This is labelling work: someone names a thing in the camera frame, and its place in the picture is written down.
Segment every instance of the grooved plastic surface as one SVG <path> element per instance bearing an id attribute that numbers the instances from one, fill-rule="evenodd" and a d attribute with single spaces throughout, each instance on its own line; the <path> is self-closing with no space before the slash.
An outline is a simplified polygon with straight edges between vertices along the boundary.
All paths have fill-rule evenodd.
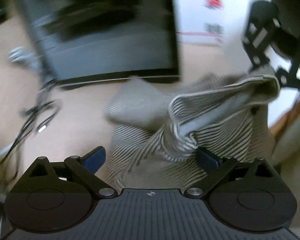
<path id="1" fill-rule="evenodd" d="M 15 230 L 7 240 L 297 240 L 287 229 L 250 234 L 216 220 L 201 200 L 183 197 L 176 189 L 125 189 L 101 200 L 85 221 L 66 231 L 34 234 Z"/>

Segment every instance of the fabric fold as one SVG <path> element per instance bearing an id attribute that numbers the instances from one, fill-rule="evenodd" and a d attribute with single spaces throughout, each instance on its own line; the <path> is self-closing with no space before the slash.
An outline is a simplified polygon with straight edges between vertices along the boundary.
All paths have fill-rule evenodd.
<path id="1" fill-rule="evenodd" d="M 119 125 L 106 182 L 118 190 L 184 190 L 206 175 L 195 162 L 198 147 L 239 161 L 270 155 L 267 105 L 279 91 L 269 65 L 241 76 L 208 75 L 170 94 L 133 78 L 107 110 Z"/>

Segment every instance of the poster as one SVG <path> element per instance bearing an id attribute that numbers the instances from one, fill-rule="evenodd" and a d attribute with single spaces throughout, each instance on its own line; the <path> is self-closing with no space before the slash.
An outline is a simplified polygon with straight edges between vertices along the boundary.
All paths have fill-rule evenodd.
<path id="1" fill-rule="evenodd" d="M 178 40 L 222 45 L 223 0 L 174 0 Z"/>

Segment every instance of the gray fabric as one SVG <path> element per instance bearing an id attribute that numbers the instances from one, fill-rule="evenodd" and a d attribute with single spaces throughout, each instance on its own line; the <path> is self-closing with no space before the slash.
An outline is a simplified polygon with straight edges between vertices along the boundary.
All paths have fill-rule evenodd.
<path id="1" fill-rule="evenodd" d="M 171 94 L 163 94 L 133 78 L 107 110 L 108 117 L 118 126 L 112 139 L 106 181 L 118 190 L 184 190 L 206 175 L 195 162 L 195 151 L 200 146 L 239 161 L 269 156 L 274 138 L 265 125 L 267 104 L 278 96 L 279 90 L 268 65 L 244 76 L 208 75 Z M 240 94 L 250 96 L 239 103 L 236 97 Z M 229 100 L 233 111 L 225 115 L 225 102 Z M 253 107 L 259 107 L 255 115 Z M 216 116 L 218 108 L 223 109 L 220 116 Z M 202 116 L 209 116 L 210 122 L 180 134 L 180 127 Z"/>

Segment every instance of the red graphic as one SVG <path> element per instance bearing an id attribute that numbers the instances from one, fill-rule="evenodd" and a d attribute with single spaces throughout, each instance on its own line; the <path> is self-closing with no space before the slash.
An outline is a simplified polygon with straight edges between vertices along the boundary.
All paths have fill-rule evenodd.
<path id="1" fill-rule="evenodd" d="M 206 0 L 206 7 L 210 9 L 221 9 L 222 8 L 221 0 Z"/>

